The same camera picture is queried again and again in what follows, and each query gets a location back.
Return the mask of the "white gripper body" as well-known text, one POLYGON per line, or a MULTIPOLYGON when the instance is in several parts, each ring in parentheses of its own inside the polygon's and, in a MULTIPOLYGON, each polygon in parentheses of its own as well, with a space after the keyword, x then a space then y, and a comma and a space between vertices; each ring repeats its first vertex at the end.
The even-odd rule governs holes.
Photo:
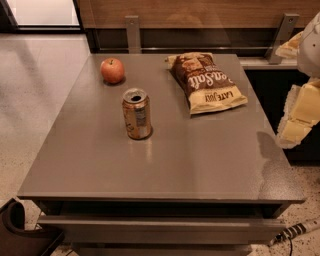
POLYGON ((309 77, 320 77, 320 12, 305 27, 297 55, 298 70, 309 77))

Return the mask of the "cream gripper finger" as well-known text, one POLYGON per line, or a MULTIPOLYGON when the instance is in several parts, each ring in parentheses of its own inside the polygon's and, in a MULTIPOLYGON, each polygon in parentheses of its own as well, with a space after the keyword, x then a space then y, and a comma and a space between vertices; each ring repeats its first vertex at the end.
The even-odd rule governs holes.
POLYGON ((280 45, 275 54, 282 58, 294 59, 297 57, 302 32, 297 33, 287 42, 280 45))
POLYGON ((300 145, 320 122, 320 79, 310 78, 303 86, 293 85, 288 92, 284 116, 277 128, 277 143, 283 149, 300 145))

